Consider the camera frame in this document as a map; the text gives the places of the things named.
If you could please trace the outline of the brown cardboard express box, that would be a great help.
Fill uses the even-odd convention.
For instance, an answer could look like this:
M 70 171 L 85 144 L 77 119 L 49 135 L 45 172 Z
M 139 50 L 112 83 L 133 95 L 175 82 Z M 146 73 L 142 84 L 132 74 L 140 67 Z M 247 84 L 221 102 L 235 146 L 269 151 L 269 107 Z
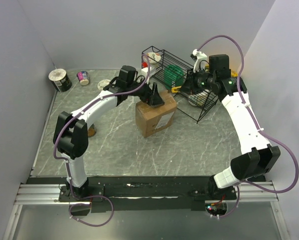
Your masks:
M 167 90 L 159 94 L 164 105 L 153 108 L 139 101 L 135 106 L 135 123 L 144 138 L 168 128 L 173 123 L 177 103 Z

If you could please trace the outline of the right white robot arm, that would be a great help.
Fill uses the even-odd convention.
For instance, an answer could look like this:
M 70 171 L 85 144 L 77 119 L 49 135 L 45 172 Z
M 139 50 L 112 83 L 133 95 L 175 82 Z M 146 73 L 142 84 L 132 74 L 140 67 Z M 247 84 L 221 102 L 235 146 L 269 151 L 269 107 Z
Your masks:
M 257 130 L 248 112 L 249 95 L 239 76 L 233 76 L 229 56 L 207 56 L 194 50 L 191 58 L 194 67 L 189 69 L 180 90 L 189 95 L 213 93 L 227 110 L 236 130 L 241 155 L 230 161 L 230 166 L 209 178 L 207 192 L 213 199 L 220 199 L 233 185 L 252 177 L 268 173 L 281 155 L 277 146 Z

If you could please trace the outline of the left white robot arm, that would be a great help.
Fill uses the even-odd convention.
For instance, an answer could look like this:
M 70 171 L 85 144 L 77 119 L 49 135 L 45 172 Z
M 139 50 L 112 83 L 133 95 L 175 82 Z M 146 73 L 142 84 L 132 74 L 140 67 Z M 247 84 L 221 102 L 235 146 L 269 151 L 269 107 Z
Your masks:
M 117 107 L 129 96 L 156 108 L 164 105 L 156 83 L 149 85 L 149 76 L 139 76 L 135 67 L 124 65 L 99 95 L 83 107 L 59 114 L 53 136 L 53 156 L 64 160 L 66 183 L 77 201 L 88 197 L 88 177 L 84 167 L 84 154 L 89 145 L 88 130 L 107 111 Z

